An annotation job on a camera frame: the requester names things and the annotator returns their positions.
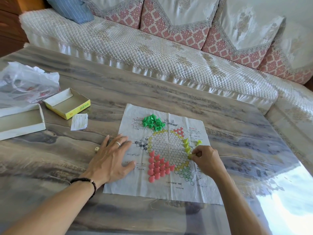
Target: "cardboard box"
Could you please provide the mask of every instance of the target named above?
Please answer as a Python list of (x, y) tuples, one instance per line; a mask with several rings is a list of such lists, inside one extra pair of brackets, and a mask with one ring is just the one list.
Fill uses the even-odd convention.
[(66, 120), (90, 106), (90, 99), (72, 88), (63, 90), (44, 100), (46, 106)]
[(0, 140), (45, 130), (40, 104), (0, 109)]

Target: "plastic bag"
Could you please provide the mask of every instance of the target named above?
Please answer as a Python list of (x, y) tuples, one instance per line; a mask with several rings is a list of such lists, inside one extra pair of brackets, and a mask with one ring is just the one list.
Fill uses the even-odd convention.
[(59, 73), (10, 62), (0, 72), (0, 107), (37, 103), (59, 91)]

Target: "bracelet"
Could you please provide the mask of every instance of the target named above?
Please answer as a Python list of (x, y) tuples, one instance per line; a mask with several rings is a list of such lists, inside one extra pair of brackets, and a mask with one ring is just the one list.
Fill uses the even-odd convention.
[(72, 183), (74, 183), (74, 182), (76, 182), (76, 181), (88, 181), (88, 182), (92, 183), (92, 184), (94, 185), (95, 191), (94, 191), (94, 193), (92, 194), (92, 196), (91, 196), (89, 199), (91, 199), (92, 197), (94, 197), (94, 195), (95, 195), (96, 192), (97, 192), (97, 186), (96, 186), (96, 183), (95, 183), (93, 180), (91, 180), (91, 179), (89, 179), (89, 178), (86, 178), (86, 177), (74, 178), (74, 179), (72, 179), (72, 180), (69, 182), (69, 184), (72, 184)]

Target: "left hand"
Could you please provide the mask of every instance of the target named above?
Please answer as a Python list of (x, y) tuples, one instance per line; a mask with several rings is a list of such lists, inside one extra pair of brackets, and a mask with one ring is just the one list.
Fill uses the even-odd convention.
[(80, 176), (93, 180), (97, 188), (105, 183), (124, 178), (135, 168), (135, 161), (131, 161), (125, 167), (122, 166), (124, 154), (132, 144), (131, 141), (127, 141), (128, 137), (119, 134), (107, 146), (109, 138), (107, 135), (96, 156), (89, 163), (87, 170)]

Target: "yellow box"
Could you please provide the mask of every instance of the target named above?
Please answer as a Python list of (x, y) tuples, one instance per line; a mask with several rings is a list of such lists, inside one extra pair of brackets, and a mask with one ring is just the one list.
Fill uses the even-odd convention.
[(48, 109), (68, 120), (89, 107), (90, 99), (68, 88), (45, 99), (44, 103)]

